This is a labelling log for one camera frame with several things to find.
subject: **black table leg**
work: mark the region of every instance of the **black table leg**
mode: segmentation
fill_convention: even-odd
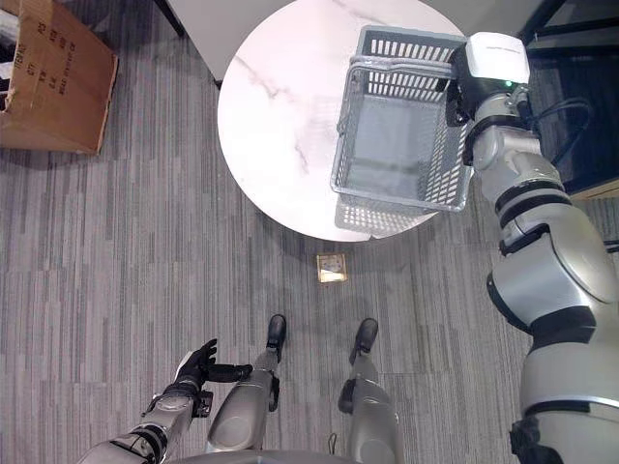
[[[183,27],[183,24],[179,22],[178,18],[176,17],[176,14],[172,12],[172,9],[167,4],[167,1],[166,0],[155,0],[155,3],[159,7],[159,9],[162,11],[163,15],[167,18],[169,23],[172,25],[172,27],[176,31],[176,34],[178,34],[178,37],[183,37],[185,35],[185,28]]]

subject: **robot leg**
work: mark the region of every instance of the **robot leg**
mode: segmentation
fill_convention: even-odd
[[[278,407],[280,381],[275,369],[281,359],[285,336],[284,317],[273,316],[266,350],[255,361],[250,378],[232,389],[213,420],[207,452],[262,448],[267,413]]]
[[[369,350],[378,332],[373,319],[361,323],[350,356],[352,372],[339,398],[339,409],[352,414],[348,455],[357,462],[404,462],[398,415],[389,395],[377,384]]]

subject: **cable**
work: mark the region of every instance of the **cable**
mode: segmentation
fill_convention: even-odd
[[[544,118],[547,118],[550,115],[557,114],[561,111],[567,111],[569,109],[583,111],[583,114],[585,115],[585,120],[580,125],[578,130],[574,132],[574,134],[568,140],[568,142],[566,142],[561,147],[557,155],[551,161],[552,164],[554,165],[558,164],[559,162],[561,162],[561,160],[563,160],[563,158],[574,148],[576,143],[578,143],[578,140],[580,140],[580,137],[582,136],[582,134],[587,130],[587,128],[589,127],[589,123],[591,122],[591,118],[593,116],[593,108],[589,104],[589,101],[587,101],[586,99],[571,98],[571,99],[560,101],[559,103],[556,103],[553,106],[548,107],[547,109],[542,111],[540,114],[538,114],[537,116],[534,116],[533,118],[529,120],[529,124],[531,125],[531,128],[539,132],[540,121],[542,121]]]
[[[336,453],[336,443],[338,442],[338,434],[332,433],[329,435],[329,440],[327,441],[327,448],[329,449],[329,454]]]

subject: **basket handle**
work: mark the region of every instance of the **basket handle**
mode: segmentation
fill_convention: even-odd
[[[346,73],[346,86],[344,88],[344,101],[338,121],[338,134],[342,136],[346,132],[348,116],[350,113],[350,101],[346,98],[349,95],[349,87],[352,81],[352,73],[357,70],[377,71],[377,72],[411,72],[422,73],[429,77],[440,79],[455,79],[456,70],[450,63],[441,61],[418,60],[414,58],[385,58],[368,55],[355,55],[350,59],[350,67]]]

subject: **black cable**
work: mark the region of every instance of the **black cable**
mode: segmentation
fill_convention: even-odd
[[[591,122],[591,118],[593,116],[593,108],[589,104],[589,101],[587,101],[586,99],[582,99],[582,98],[566,99],[564,101],[560,101],[559,103],[556,103],[556,104],[548,107],[547,109],[542,111],[540,114],[538,114],[537,116],[534,116],[533,118],[531,118],[528,121],[529,124],[531,125],[531,128],[535,129],[537,132],[539,132],[540,131],[539,130],[539,123],[540,123],[540,121],[542,121],[544,118],[546,118],[546,117],[548,117],[550,115],[557,114],[557,113],[559,113],[561,111],[567,111],[569,109],[583,111],[583,114],[585,115],[585,120],[580,125],[578,130],[574,132],[574,134],[568,140],[568,142],[566,142],[563,145],[563,147],[561,147],[561,149],[558,151],[557,155],[551,161],[552,164],[554,164],[554,165],[556,165],[559,162],[561,162],[561,160],[574,148],[576,143],[578,143],[578,140],[580,140],[580,137],[583,135],[583,133],[589,127],[589,123]]]

